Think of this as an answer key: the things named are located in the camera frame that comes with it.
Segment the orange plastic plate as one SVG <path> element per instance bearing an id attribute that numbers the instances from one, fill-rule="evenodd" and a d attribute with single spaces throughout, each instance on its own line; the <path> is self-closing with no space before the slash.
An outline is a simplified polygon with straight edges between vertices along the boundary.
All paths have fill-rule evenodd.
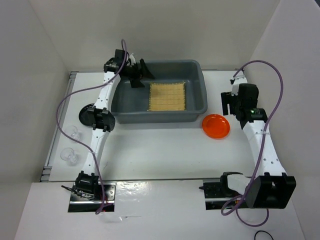
<path id="1" fill-rule="evenodd" d="M 230 133 L 230 123 L 219 114 L 209 114 L 205 116 L 201 123 L 204 133 L 213 139 L 223 139 Z"/>

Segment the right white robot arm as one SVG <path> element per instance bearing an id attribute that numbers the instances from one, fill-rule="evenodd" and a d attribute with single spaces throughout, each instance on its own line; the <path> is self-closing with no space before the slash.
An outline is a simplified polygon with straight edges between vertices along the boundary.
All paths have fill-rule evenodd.
<path id="1" fill-rule="evenodd" d="M 240 123 L 255 162 L 252 177 L 240 172 L 224 172 L 219 191 L 229 197 L 244 196 L 251 209 L 284 209 L 295 188 L 296 179 L 289 176 L 276 153 L 269 129 L 269 117 L 258 108 L 259 89 L 250 83 L 238 83 L 230 92 L 221 93 L 224 115 L 232 114 Z"/>

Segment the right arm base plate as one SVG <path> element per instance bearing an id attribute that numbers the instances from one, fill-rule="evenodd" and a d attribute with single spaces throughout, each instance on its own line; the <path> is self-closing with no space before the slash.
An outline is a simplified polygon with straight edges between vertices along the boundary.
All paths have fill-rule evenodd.
<path id="1" fill-rule="evenodd" d="M 226 189 L 219 178 L 205 179 L 198 187 L 204 195 L 206 210 L 221 210 L 222 206 L 238 192 Z"/>

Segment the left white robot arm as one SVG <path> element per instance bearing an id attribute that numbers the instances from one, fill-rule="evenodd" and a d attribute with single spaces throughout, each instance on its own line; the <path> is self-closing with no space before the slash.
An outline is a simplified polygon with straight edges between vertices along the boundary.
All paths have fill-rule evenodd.
<path id="1" fill-rule="evenodd" d="M 121 78 L 127 78 L 132 88 L 143 88 L 144 84 L 141 83 L 143 78 L 155 78 L 144 59 L 137 62 L 133 54 L 129 55 L 121 49 L 117 49 L 114 57 L 104 64 L 103 71 L 103 87 L 96 102 L 85 106 L 79 113 L 81 123 L 91 127 L 92 137 L 85 163 L 75 180 L 73 189 L 88 200 L 105 199 L 102 197 L 104 190 L 99 184 L 98 171 L 104 145 L 116 124 L 111 106 Z"/>

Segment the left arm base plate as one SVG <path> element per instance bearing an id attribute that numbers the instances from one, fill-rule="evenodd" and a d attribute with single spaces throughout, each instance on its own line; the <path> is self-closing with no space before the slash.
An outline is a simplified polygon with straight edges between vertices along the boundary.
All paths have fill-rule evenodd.
<path id="1" fill-rule="evenodd" d="M 101 205 L 103 205 L 103 213 L 113 212 L 115 210 L 115 182 L 103 183 L 105 197 L 103 197 L 101 186 L 98 187 L 97 193 L 95 194 L 77 190 L 75 183 L 72 184 L 72 187 L 66 185 L 61 185 L 61 187 L 70 193 L 68 204 L 69 213 L 96 212 Z"/>

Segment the square bamboo mat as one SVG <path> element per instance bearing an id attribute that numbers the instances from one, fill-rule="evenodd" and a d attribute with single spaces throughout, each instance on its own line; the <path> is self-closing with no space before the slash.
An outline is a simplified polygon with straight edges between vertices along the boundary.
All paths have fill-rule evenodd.
<path id="1" fill-rule="evenodd" d="M 156 83 L 149 87 L 148 111 L 185 111 L 185 82 Z"/>

